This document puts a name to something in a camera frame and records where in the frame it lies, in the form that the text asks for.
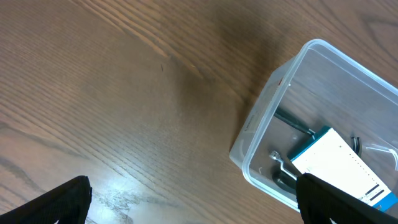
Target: wooden table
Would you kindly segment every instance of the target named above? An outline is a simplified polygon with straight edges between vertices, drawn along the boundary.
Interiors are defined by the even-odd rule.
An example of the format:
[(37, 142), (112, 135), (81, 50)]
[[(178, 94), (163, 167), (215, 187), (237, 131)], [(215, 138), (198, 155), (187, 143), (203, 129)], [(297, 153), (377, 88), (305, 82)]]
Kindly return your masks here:
[(229, 149), (310, 39), (398, 86), (397, 12), (393, 0), (1, 1), (0, 213), (87, 175), (87, 223), (302, 223)]

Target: plastic bin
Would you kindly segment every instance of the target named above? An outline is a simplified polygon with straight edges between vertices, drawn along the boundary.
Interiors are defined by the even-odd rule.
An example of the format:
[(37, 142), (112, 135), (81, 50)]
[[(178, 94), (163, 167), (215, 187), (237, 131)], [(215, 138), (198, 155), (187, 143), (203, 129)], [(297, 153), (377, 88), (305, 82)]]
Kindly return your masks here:
[[(362, 160), (398, 195), (398, 90), (324, 40), (306, 43), (275, 70), (251, 110), (231, 160), (252, 185), (298, 211), (295, 195), (272, 181), (279, 167), (268, 155), (286, 155), (309, 136), (274, 117), (277, 107), (312, 130), (327, 125), (349, 144), (362, 141)], [(398, 217), (397, 205), (386, 213)]]

